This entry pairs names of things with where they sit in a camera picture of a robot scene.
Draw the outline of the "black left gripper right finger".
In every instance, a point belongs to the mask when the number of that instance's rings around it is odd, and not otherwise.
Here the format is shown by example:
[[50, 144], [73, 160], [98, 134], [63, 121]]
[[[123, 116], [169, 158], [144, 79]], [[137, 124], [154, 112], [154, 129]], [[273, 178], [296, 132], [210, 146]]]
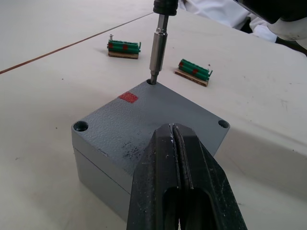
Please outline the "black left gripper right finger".
[[245, 230], [247, 226], [227, 176], [196, 133], [173, 125], [180, 180], [183, 230]]

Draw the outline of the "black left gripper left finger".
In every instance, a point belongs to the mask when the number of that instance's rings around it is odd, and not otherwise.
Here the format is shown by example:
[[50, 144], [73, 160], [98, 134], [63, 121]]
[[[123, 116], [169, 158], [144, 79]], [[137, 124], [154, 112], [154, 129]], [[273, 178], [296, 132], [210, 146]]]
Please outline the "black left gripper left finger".
[[181, 182], [171, 124], [156, 129], [133, 174], [127, 229], [177, 230]]

